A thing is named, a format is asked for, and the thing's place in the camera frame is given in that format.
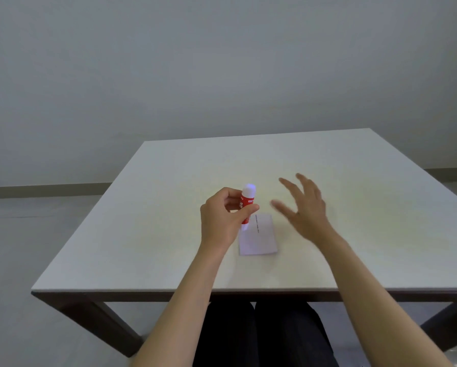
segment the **white wall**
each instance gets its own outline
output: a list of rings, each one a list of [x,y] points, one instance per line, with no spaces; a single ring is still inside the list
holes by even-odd
[[[0,0],[0,186],[144,140],[371,127],[457,167],[457,0]]]

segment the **glue stick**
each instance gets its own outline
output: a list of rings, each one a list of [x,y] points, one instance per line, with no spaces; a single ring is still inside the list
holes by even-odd
[[[254,197],[256,197],[256,186],[254,184],[246,184],[242,190],[242,195],[240,196],[240,208],[247,206],[248,204],[254,203]],[[249,226],[249,218],[242,222],[241,229],[246,230]]]

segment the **gray floor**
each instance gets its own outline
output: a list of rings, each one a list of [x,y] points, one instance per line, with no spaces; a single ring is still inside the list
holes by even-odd
[[[447,185],[457,193],[457,183]],[[99,197],[0,200],[0,365],[126,366],[128,359],[30,295],[30,288]],[[164,303],[112,303],[146,335]],[[368,365],[340,303],[313,303],[341,366]],[[403,303],[421,323],[445,303]]]

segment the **black pants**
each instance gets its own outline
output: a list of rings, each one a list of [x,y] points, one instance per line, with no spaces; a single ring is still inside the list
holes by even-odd
[[[193,362],[208,365],[338,366],[315,310],[293,301],[210,303]]]

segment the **paper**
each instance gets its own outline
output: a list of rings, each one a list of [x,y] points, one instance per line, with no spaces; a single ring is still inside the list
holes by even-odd
[[[273,217],[267,214],[251,215],[249,226],[239,232],[239,252],[245,255],[277,253],[273,231]]]

